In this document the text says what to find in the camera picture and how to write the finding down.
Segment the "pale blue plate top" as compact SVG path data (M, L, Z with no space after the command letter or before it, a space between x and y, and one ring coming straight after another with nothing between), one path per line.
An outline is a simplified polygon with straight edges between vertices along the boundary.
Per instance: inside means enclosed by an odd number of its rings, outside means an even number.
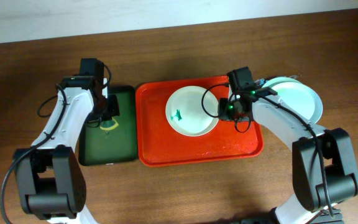
M323 114L323 102L310 87L297 82L282 82L270 86L281 99L297 113L313 123L317 123Z

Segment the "pale green plate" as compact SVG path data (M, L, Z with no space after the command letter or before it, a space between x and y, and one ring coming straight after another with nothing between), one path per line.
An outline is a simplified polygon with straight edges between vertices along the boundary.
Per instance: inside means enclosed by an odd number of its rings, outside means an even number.
M290 78L290 77L276 77L271 80L268 80L265 84L262 85L262 88L270 87L272 88L275 85L278 85L280 83L286 83L286 82L294 82L294 83L300 83L297 79Z

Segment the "white plate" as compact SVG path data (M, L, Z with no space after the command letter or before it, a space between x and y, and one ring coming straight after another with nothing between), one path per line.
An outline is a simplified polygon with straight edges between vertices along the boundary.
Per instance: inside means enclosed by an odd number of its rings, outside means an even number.
M165 106L165 115L169 125L184 136L196 137L212 131L219 119L218 100L200 86L185 86L170 95Z

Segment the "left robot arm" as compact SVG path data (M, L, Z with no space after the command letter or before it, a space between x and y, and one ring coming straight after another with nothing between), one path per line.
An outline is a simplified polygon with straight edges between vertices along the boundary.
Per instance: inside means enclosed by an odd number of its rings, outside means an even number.
M43 131L29 148L15 152L9 172L24 213L49 223L95 223L75 149L85 124L117 126L119 105L108 96L108 70L96 58L81 59L79 73L56 85L57 103Z

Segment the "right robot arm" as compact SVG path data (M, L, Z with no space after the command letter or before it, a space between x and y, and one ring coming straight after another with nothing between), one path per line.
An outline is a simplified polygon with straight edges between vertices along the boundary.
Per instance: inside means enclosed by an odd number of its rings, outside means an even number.
M358 195L358 166L349 134L304 118L276 91L257 86L248 67L228 72L224 86L231 94L219 101L220 120L260 124L292 153L294 194L268 214L239 223L343 223L335 205Z

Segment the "yellow green scrub sponge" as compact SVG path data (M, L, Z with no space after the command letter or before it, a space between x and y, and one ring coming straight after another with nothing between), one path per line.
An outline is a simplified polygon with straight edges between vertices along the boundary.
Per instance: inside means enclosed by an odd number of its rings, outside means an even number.
M118 122L111 118L109 120L102 121L99 125L99 128L103 131L111 131L119 126Z

